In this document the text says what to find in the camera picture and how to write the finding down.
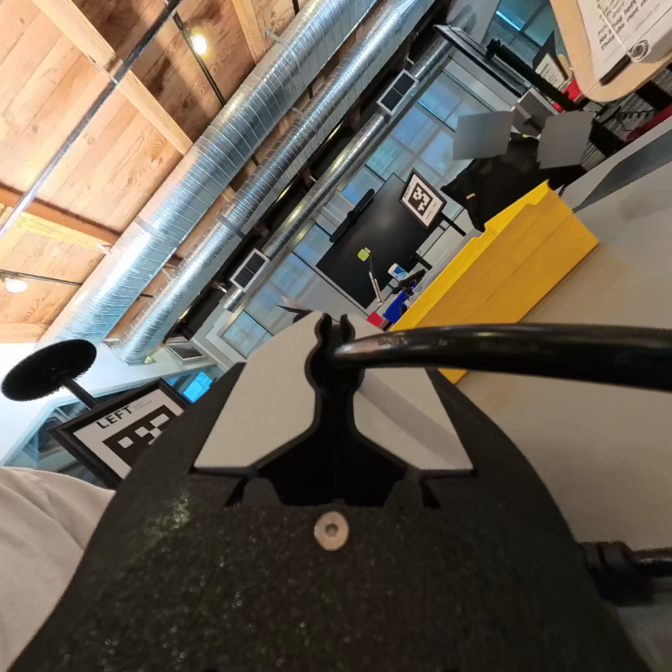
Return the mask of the large metal ventilation duct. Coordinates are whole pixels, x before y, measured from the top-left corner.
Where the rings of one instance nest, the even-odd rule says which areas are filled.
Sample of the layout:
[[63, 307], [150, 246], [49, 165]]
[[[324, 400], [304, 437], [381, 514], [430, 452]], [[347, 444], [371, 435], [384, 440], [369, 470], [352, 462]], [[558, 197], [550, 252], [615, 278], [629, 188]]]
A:
[[43, 334], [101, 343], [374, 1], [308, 1]]

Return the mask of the wooden sign board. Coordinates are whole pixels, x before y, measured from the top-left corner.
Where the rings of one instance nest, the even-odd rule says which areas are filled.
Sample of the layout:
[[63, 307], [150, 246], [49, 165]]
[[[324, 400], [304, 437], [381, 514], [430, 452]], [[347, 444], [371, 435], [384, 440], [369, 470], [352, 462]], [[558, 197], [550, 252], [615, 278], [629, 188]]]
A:
[[589, 38], [585, 31], [577, 1], [550, 1], [567, 57], [581, 92], [594, 102], [606, 103], [626, 97], [671, 63], [671, 52], [650, 63], [627, 65], [606, 84], [602, 85], [594, 72]]

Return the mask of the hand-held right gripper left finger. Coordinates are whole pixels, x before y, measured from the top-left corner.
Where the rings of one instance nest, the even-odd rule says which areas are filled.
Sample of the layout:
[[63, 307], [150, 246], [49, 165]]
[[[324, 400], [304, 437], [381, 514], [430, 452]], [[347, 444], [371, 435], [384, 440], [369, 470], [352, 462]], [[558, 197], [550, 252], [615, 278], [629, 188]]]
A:
[[197, 471], [250, 471], [314, 424], [309, 357], [330, 315], [311, 312], [258, 348], [242, 368], [198, 454]]

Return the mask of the grey desk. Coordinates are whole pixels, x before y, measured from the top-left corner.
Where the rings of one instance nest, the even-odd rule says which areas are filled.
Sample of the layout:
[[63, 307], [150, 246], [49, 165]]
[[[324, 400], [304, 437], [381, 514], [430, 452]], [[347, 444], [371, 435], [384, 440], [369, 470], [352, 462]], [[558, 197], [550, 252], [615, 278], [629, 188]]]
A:
[[[528, 323], [671, 328], [671, 120], [567, 188], [599, 243]], [[671, 547], [671, 393], [472, 373], [458, 384], [522, 450], [579, 542]]]

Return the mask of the black display panel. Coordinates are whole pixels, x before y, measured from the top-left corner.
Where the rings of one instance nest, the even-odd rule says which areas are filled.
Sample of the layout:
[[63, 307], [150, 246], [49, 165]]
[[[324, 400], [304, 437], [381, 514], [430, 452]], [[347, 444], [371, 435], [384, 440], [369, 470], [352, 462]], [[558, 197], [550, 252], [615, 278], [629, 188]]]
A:
[[[377, 297], [372, 280], [383, 289], [392, 279], [390, 266], [398, 264], [411, 271], [419, 263], [419, 249], [442, 224], [461, 237], [466, 236], [445, 214], [435, 226], [426, 229], [399, 203], [404, 185], [397, 175], [388, 178], [357, 223], [332, 243], [316, 264], [320, 273], [363, 308]], [[367, 261], [357, 258], [357, 252], [364, 247], [371, 250]]]

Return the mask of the printed marker tag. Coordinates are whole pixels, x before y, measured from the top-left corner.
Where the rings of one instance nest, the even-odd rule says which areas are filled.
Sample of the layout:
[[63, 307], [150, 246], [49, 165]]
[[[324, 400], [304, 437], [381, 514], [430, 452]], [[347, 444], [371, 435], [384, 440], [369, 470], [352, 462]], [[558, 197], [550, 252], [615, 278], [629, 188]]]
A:
[[400, 193], [399, 203], [426, 229], [431, 229], [443, 218], [448, 200], [412, 168]]

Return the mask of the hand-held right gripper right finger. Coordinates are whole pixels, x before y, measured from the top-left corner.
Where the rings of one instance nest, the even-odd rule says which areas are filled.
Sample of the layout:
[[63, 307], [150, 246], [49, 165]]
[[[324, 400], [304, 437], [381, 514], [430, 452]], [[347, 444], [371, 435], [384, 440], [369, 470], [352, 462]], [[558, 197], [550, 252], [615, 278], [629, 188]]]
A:
[[423, 368], [340, 366], [353, 378], [352, 423], [372, 445], [423, 473], [469, 473], [472, 461]]

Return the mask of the small metal ventilation duct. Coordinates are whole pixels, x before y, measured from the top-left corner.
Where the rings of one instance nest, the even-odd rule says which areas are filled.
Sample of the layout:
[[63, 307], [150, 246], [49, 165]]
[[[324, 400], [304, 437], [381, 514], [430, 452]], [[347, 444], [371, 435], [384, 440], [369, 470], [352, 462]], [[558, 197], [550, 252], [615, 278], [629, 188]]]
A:
[[[346, 184], [374, 150], [374, 143], [382, 139], [392, 121], [413, 105], [415, 98], [424, 92], [434, 75], [438, 74], [448, 59], [451, 49], [446, 38], [437, 37], [419, 60], [411, 67], [410, 74], [416, 83], [402, 96], [399, 110], [383, 113], [381, 105], [361, 129], [350, 139], [329, 168], [314, 182], [297, 206], [268, 239], [262, 253], [273, 260], [288, 247], [290, 240], [312, 218], [313, 214], [329, 201], [341, 184]], [[217, 271], [235, 252], [245, 234], [259, 221], [269, 208], [254, 204], [251, 191], [241, 189], [215, 217], [196, 245], [178, 265], [157, 292], [157, 295], [139, 313], [118, 341], [114, 353], [129, 365], [140, 365], [189, 308], [199, 292], [210, 283]]]

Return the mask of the black ceiling pipe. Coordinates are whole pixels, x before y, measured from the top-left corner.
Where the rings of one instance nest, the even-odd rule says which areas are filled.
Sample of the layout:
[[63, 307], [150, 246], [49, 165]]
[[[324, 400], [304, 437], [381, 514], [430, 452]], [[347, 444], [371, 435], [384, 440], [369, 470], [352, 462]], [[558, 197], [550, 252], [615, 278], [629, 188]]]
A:
[[136, 61], [143, 55], [166, 22], [172, 19], [181, 4], [180, 1], [168, 1], [164, 5], [158, 17], [124, 60], [118, 58], [115, 50], [102, 38], [101, 34], [73, 1], [35, 1], [35, 4], [80, 49], [82, 54], [87, 56], [88, 60], [106, 76], [107, 84], [55, 154], [40, 170], [27, 192], [12, 207], [12, 212], [3, 215], [1, 221], [2, 238], [19, 222], [20, 217], [36, 199], [39, 190], [55, 171], [55, 168], [117, 90], [122, 92], [139, 113], [143, 114], [180, 154], [185, 154], [192, 146], [192, 142], [186, 133], [173, 121], [172, 117], [132, 72], [132, 67]]

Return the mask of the person's white clothing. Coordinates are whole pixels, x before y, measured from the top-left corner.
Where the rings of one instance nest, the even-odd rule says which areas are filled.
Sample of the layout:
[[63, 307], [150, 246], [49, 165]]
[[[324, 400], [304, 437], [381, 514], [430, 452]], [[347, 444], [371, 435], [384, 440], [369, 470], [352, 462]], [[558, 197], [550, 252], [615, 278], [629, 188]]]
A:
[[1, 467], [1, 670], [55, 609], [114, 491], [78, 478]]

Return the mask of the printed instruction sheet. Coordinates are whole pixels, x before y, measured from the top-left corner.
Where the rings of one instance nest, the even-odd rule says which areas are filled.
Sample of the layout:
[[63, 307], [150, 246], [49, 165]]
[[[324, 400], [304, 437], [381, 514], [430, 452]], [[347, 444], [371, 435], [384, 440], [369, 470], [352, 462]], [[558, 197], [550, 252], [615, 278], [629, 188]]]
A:
[[655, 63], [670, 53], [670, 1], [577, 4], [600, 85], [608, 84], [631, 64]]

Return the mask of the square vent grille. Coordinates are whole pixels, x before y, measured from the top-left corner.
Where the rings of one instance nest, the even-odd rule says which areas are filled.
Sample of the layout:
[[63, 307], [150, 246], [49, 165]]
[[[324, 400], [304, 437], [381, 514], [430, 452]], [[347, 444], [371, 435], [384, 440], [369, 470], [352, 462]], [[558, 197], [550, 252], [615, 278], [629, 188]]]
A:
[[376, 102], [381, 113], [388, 117], [393, 116], [399, 105], [408, 97], [408, 92], [416, 84], [417, 78], [408, 70], [403, 69]]
[[269, 263], [270, 259], [266, 255], [258, 249], [253, 249], [242, 265], [232, 274], [231, 284], [242, 292], [246, 292]]

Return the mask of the yellow plastic bin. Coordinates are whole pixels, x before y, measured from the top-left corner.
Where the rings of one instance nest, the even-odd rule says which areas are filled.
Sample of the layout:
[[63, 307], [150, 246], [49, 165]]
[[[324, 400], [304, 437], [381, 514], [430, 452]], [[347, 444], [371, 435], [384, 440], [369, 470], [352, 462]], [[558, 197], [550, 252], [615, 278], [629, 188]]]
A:
[[391, 332], [518, 323], [598, 245], [543, 182], [486, 222]]

